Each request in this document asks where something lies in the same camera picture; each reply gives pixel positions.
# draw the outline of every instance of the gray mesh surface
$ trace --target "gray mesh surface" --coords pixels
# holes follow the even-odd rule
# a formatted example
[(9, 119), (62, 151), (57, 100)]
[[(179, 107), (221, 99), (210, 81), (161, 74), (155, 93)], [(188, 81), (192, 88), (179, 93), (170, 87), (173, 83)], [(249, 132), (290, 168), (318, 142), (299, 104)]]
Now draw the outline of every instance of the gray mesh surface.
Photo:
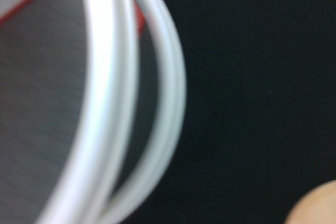
[(0, 224), (35, 222), (65, 165), (84, 37), (81, 0), (35, 0), (0, 26)]

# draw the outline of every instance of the white cord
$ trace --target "white cord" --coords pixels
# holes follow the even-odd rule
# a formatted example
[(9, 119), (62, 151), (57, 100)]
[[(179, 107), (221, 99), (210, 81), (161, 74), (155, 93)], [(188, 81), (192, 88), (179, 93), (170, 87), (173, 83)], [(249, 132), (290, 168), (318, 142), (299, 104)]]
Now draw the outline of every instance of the white cord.
[(177, 31), (161, 0), (138, 0), (158, 50), (161, 92), (155, 128), (140, 164), (113, 197), (99, 224), (117, 224), (146, 200), (174, 153), (185, 112), (185, 65)]
[(119, 86), (119, 101), (122, 102), (117, 110), (116, 133), (111, 136), (111, 153), (107, 154), (107, 165), (101, 174), (101, 183), (96, 195), (90, 202), (90, 211), (86, 214), (81, 224), (93, 224), (98, 220), (111, 191), (116, 187), (117, 175), (126, 155), (126, 146), (131, 138), (137, 94), (138, 94), (138, 43), (137, 43), (137, 20), (134, 1), (113, 1), (114, 13), (119, 17), (120, 39), (119, 46), (123, 49), (120, 55), (120, 78), (123, 84)]
[(83, 114), (66, 168), (38, 224), (83, 224), (95, 199), (107, 155), (111, 154), (111, 136), (117, 130), (116, 108), (120, 79), (119, 9), (111, 0), (84, 0), (89, 37), (89, 68)]

